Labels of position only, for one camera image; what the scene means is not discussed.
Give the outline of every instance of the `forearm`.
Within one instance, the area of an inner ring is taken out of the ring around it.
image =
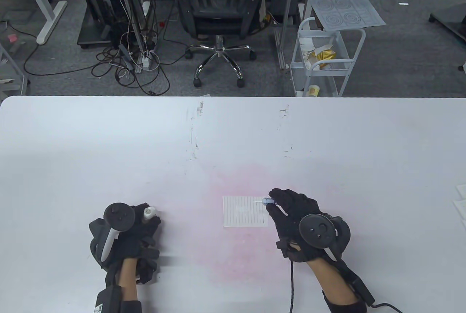
[[[308,266],[316,275],[325,296],[334,305],[352,305],[358,301],[353,290],[343,280],[340,273],[323,258],[308,261]]]
[[[137,301],[138,292],[136,290],[136,258],[127,258],[123,261],[120,271],[118,285],[122,288],[123,301]]]

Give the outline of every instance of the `floor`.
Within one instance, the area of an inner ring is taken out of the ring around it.
[[[370,1],[387,25],[366,30],[367,39],[345,96],[465,97],[466,76],[457,67],[466,60],[466,45],[440,25],[427,22],[432,10],[464,0]],[[409,5],[398,5],[398,2],[407,2]],[[68,0],[68,7],[50,40],[28,61],[28,70],[38,74],[53,73],[86,67],[96,62],[95,54],[101,49],[81,50],[76,45],[85,7],[84,0]],[[161,19],[166,17],[169,7],[169,4],[158,5],[157,12]],[[15,27],[34,35],[40,31],[44,17],[34,0],[0,0],[0,17],[12,9],[21,10],[15,12],[29,18],[27,23],[16,24]],[[6,37],[11,33],[0,35],[2,44],[8,42]],[[296,29],[290,28],[288,33],[285,58],[290,62]],[[166,36],[185,43],[193,42],[179,22],[170,22]],[[170,81],[170,90],[166,95],[292,96],[293,86],[288,70],[282,71],[278,67],[273,28],[246,41],[255,48],[257,60],[250,61],[248,54],[243,52],[233,55],[243,69],[246,87],[238,89],[231,68],[223,60],[216,59],[202,74],[203,87],[194,88],[193,71],[204,58],[203,55],[196,55],[192,60],[181,59],[164,68]],[[21,36],[20,42],[23,45],[14,58],[22,64],[33,50],[35,42],[28,36]],[[349,34],[348,48],[354,46],[355,40]],[[175,60],[182,53],[182,46],[165,41],[160,43],[158,50],[165,63]],[[140,75],[141,82],[152,78],[153,74],[150,73]],[[140,90],[118,85],[113,72],[101,78],[93,77],[88,70],[84,70],[65,75],[30,76],[30,80],[30,95],[143,95]],[[148,90],[161,92],[167,82],[159,76],[152,85]]]

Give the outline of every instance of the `yellow package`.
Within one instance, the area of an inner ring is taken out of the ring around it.
[[[313,57],[316,57],[317,60],[333,60],[336,57],[336,52],[333,50],[323,50],[322,52],[318,53],[317,55],[311,52]],[[320,69],[324,68],[327,63],[323,63],[320,65]]]

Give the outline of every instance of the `small bottle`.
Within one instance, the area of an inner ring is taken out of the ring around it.
[[[155,207],[149,206],[144,210],[143,223],[147,223],[151,218],[157,216]]]
[[[273,200],[272,198],[262,198],[262,204],[263,205],[267,205],[267,204],[277,204],[277,202],[275,200]]]

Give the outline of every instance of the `black glove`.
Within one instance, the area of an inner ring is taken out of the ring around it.
[[[155,216],[143,223],[143,214],[147,207],[149,205],[146,203],[132,206],[135,213],[134,225],[126,232],[121,232],[118,239],[113,241],[110,254],[105,261],[100,261],[96,256],[97,240],[96,238],[92,239],[90,250],[98,264],[108,272],[105,280],[107,284],[114,280],[116,272],[120,270],[125,258],[139,259],[136,267],[136,275],[140,277],[138,282],[144,284],[152,279],[152,275],[157,269],[155,260],[159,257],[159,251],[153,248],[155,246],[153,236],[160,224],[160,217]],[[98,218],[90,223],[89,228],[93,234],[98,234],[98,228],[104,224],[105,221]]]
[[[295,262],[305,262],[325,256],[324,250],[314,248],[304,241],[298,228],[304,216],[311,213],[322,214],[316,200],[309,199],[304,194],[298,194],[289,189],[274,188],[268,194],[287,213],[287,215],[282,213],[273,203],[268,203],[266,206],[269,215],[275,222],[280,238],[277,247],[283,252],[283,256],[289,257]],[[290,243],[295,243],[301,250],[292,248]]]

